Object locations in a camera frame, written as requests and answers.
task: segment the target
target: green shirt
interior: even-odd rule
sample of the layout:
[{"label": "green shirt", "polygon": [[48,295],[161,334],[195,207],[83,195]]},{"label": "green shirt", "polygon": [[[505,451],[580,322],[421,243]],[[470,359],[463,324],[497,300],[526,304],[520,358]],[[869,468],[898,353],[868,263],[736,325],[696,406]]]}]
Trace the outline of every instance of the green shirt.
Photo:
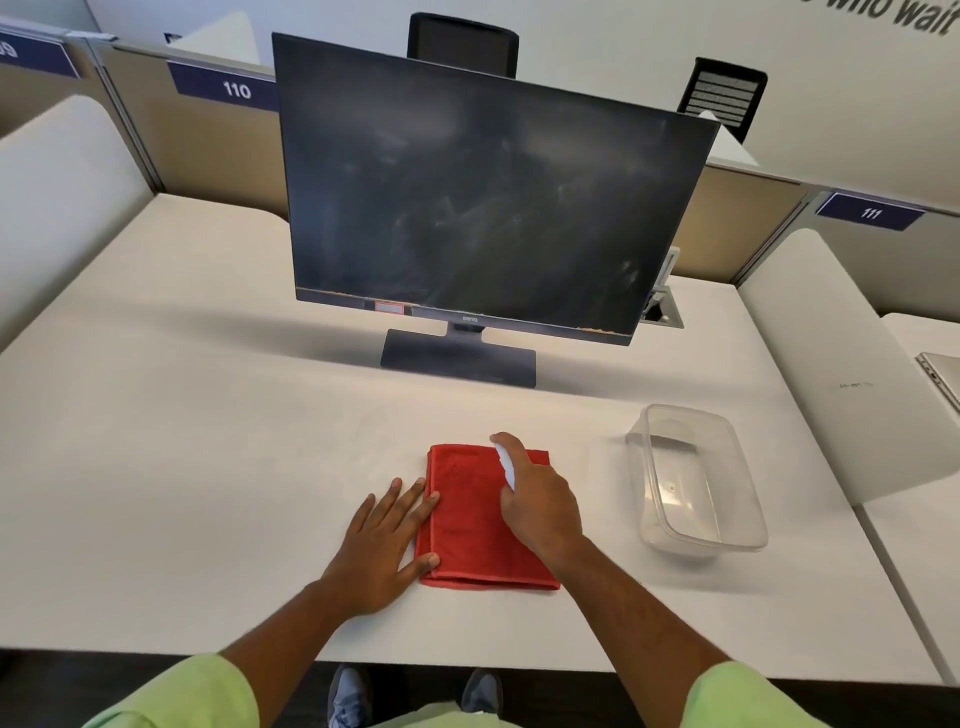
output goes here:
[{"label": "green shirt", "polygon": [[[515,728],[496,716],[461,713],[455,703],[428,705],[381,728]],[[707,670],[686,698],[682,728],[823,728],[824,724],[740,663]],[[84,728],[259,728],[247,678],[219,655],[174,665]]]}]

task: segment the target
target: black office chair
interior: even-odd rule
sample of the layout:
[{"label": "black office chair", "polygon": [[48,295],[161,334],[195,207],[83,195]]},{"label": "black office chair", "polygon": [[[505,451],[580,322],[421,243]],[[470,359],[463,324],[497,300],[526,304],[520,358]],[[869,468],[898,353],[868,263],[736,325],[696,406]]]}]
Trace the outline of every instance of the black office chair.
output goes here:
[{"label": "black office chair", "polygon": [[712,111],[743,144],[766,87],[767,74],[762,71],[698,58],[677,111],[692,116]]},{"label": "black office chair", "polygon": [[415,12],[410,16],[407,58],[516,78],[520,36],[458,17]]}]

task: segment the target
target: clear plastic container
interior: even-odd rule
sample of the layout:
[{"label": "clear plastic container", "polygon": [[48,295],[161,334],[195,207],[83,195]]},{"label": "clear plastic container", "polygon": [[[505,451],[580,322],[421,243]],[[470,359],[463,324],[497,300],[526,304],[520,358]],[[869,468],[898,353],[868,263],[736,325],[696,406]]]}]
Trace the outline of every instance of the clear plastic container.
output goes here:
[{"label": "clear plastic container", "polygon": [[686,556],[767,545],[767,524],[730,422],[651,404],[628,433],[627,449],[647,544]]}]

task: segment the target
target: white desk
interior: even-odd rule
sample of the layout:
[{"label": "white desk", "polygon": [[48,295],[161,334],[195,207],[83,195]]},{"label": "white desk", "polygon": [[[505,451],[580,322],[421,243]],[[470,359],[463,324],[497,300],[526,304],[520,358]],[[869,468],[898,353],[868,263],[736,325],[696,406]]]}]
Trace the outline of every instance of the white desk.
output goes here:
[{"label": "white desk", "polygon": [[[889,314],[883,322],[910,356],[923,352],[960,356],[960,324]],[[933,382],[930,388],[943,399]],[[960,448],[960,415],[955,418]],[[956,684],[960,677],[960,473],[864,506],[904,586]]]},{"label": "white desk", "polygon": [[[629,348],[493,330],[541,389],[376,367],[390,326],[298,303],[267,213],[160,196],[0,355],[0,644],[213,650],[316,577],[364,494],[430,445],[509,429],[549,449],[586,532],[771,676],[938,682],[735,289],[673,279],[686,330]],[[739,434],[759,554],[678,565],[637,535],[623,435],[649,402]],[[609,670],[566,592],[417,586],[327,660]]]}]

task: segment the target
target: green sleeve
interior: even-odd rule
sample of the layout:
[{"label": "green sleeve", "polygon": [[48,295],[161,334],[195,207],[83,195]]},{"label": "green sleeve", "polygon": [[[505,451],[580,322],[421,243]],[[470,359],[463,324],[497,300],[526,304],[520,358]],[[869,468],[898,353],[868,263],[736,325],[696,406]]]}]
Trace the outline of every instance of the green sleeve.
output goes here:
[{"label": "green sleeve", "polygon": [[681,728],[826,728],[752,667],[715,665],[686,697]]},{"label": "green sleeve", "polygon": [[197,655],[159,674],[84,728],[259,728],[247,678],[220,655]]}]

